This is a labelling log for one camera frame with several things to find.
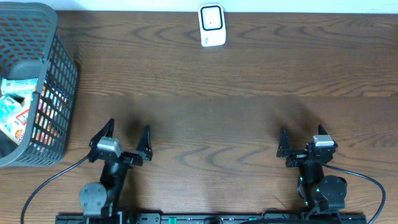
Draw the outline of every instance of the food wrapper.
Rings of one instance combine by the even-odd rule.
[[[9,117],[18,113],[22,106],[10,96],[0,96],[0,123],[7,121]]]
[[[0,130],[11,140],[19,145],[24,138],[29,107],[22,108],[19,113],[11,116],[7,121],[0,124]]]
[[[2,79],[1,92],[3,95],[8,94],[14,98],[25,98],[28,94],[36,91],[38,78],[27,80],[7,80]]]

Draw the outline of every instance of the gray plastic basket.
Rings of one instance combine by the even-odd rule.
[[[49,166],[65,155],[78,70],[57,25],[45,4],[0,2],[0,77],[39,79],[22,142],[0,132],[0,167]]]

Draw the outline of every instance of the white rectangular object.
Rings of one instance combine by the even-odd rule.
[[[202,46],[223,45],[226,40],[223,7],[220,4],[205,4],[200,6],[198,15]]]

